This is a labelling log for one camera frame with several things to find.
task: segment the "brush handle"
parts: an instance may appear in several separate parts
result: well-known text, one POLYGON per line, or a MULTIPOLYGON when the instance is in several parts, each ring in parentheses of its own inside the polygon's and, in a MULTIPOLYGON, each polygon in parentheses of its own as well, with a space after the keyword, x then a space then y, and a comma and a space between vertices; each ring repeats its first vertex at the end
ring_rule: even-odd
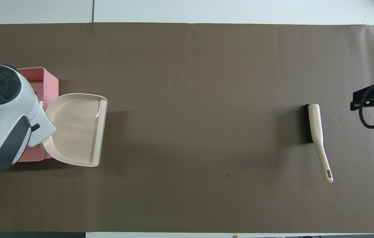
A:
POLYGON ((331 173, 327 155, 325 154, 324 150, 324 137, 322 132, 320 107, 318 104, 310 104, 308 110, 312 140, 314 141, 315 147, 317 149, 323 176, 326 182, 332 183, 334 181, 334 178, 333 174, 331 173))

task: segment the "black bristles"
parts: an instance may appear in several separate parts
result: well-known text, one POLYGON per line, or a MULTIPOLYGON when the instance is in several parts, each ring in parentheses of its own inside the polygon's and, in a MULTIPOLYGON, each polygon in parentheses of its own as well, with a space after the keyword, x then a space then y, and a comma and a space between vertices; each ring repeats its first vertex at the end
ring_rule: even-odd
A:
POLYGON ((303 107, 303 119, 305 121, 305 133, 306 133, 306 140, 308 143, 314 143, 312 140, 311 134, 311 122, 309 121, 309 104, 306 104, 303 107))

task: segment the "black cable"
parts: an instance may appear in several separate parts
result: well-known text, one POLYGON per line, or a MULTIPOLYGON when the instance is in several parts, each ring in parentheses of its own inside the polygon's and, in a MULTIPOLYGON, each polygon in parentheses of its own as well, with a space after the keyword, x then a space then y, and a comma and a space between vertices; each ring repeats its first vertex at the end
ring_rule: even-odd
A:
POLYGON ((374 128, 374 125, 369 125, 365 119, 364 119, 364 116, 362 114, 362 109, 363 109, 363 106, 365 104, 365 101, 367 99, 367 96, 368 94, 374 89, 374 84, 371 85, 366 91, 365 93, 362 95, 362 99, 361 101, 359 102, 359 119, 361 119, 361 122, 362 124, 366 127, 366 128, 370 128, 370 129, 373 129, 374 128))

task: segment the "beige dustpan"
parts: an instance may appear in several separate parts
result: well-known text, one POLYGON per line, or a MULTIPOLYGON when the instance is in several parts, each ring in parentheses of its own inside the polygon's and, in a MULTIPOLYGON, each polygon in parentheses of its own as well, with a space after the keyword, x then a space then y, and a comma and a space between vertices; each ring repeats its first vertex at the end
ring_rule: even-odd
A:
POLYGON ((45 150, 58 161, 98 166, 107 110, 107 99, 90 94, 66 94, 55 99, 46 115, 56 132, 45 141, 45 150))

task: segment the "pink plastic container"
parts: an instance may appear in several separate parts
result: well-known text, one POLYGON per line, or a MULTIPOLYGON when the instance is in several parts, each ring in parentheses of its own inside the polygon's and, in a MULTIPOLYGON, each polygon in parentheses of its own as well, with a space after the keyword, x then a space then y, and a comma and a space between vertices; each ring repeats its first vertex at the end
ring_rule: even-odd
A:
MULTIPOLYGON (((18 71, 28 80, 39 101, 43 101, 43 109, 59 96, 59 81, 43 67, 23 68, 18 71)), ((42 161, 52 158, 42 145, 27 147, 18 162, 42 161)))

